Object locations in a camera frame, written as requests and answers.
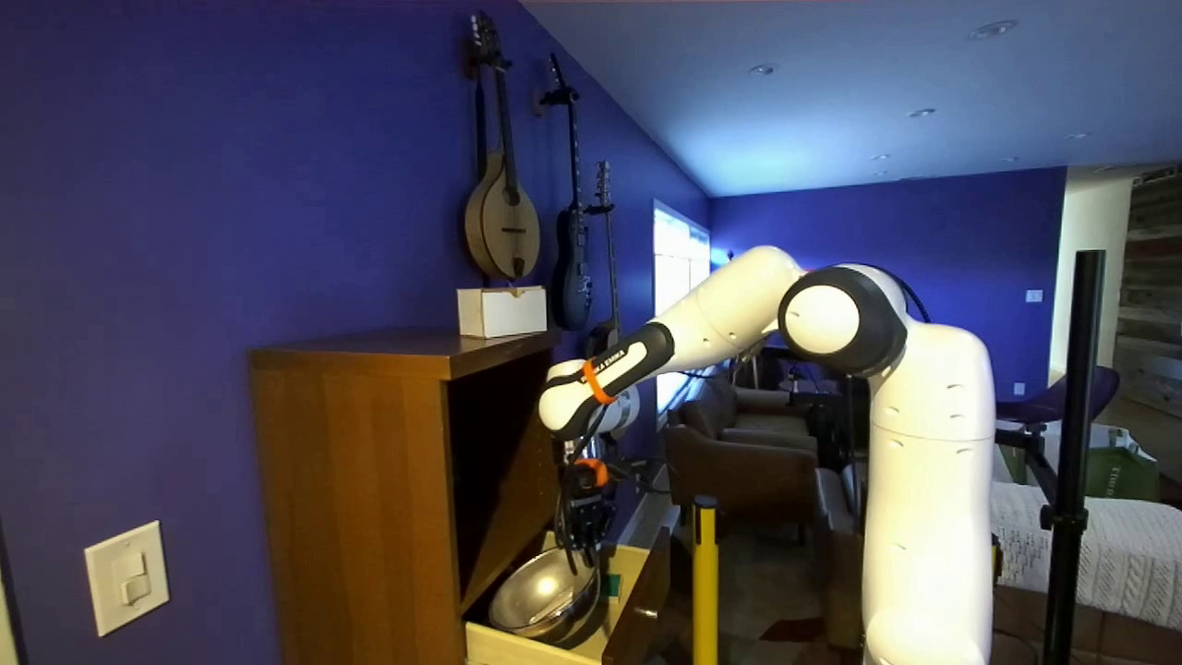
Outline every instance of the stainless steel bowl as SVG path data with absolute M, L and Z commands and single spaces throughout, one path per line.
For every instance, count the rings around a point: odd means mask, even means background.
M 554 642 L 591 612 L 593 598 L 593 565 L 578 552 L 541 549 L 495 592 L 486 621 L 501 631 Z

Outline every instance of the wall plate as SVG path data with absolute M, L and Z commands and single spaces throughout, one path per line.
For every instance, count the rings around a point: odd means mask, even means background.
M 170 600 L 157 522 L 93 541 L 83 552 L 96 634 L 108 634 Z

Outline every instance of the mandolin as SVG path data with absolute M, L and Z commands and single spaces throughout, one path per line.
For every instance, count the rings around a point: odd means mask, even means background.
M 485 68 L 495 72 L 497 150 L 486 150 L 485 176 L 465 201 L 465 245 L 486 278 L 521 282 L 540 261 L 540 215 L 521 188 L 513 160 L 505 59 L 486 13 L 474 13 L 476 107 L 485 109 Z
M 570 205 L 556 215 L 556 261 L 551 284 L 551 314 L 556 323 L 576 328 L 591 310 L 591 273 L 586 273 L 586 227 L 585 227 L 585 172 L 578 172 L 578 93 L 565 83 L 556 55 L 551 55 L 556 88 L 541 102 L 565 107 L 570 141 Z

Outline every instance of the guitar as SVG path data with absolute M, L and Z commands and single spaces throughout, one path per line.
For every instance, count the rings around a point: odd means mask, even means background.
M 586 227 L 585 227 L 585 190 L 578 190 L 578 93 L 565 83 L 556 55 L 551 55 L 556 88 L 541 102 L 565 107 L 570 141 L 570 205 L 556 215 L 556 261 L 551 284 L 551 314 L 556 323 L 573 328 L 586 320 L 591 310 L 591 269 L 586 269 Z
M 602 227 L 602 256 L 607 256 L 607 320 L 591 323 L 591 354 L 613 346 L 622 339 L 622 284 L 617 284 L 617 201 L 610 200 L 610 182 L 613 182 L 613 166 L 602 160 L 599 161 L 599 176 L 593 176 L 593 201 L 586 205 L 586 215 L 602 215 L 607 227 Z
M 497 150 L 486 150 L 485 176 L 469 190 L 465 245 L 474 261 L 486 278 L 521 282 L 540 261 L 540 215 L 516 182 L 508 83 L 505 83 L 505 59 L 497 50 L 495 25 L 480 11 L 469 18 L 469 25 L 474 25 L 476 80 L 485 77 L 485 68 L 495 72 Z

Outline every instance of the wooden shelf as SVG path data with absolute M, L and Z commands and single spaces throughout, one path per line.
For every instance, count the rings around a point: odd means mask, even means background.
M 465 662 L 465 609 L 556 506 L 551 342 L 399 328 L 252 354 L 289 665 Z

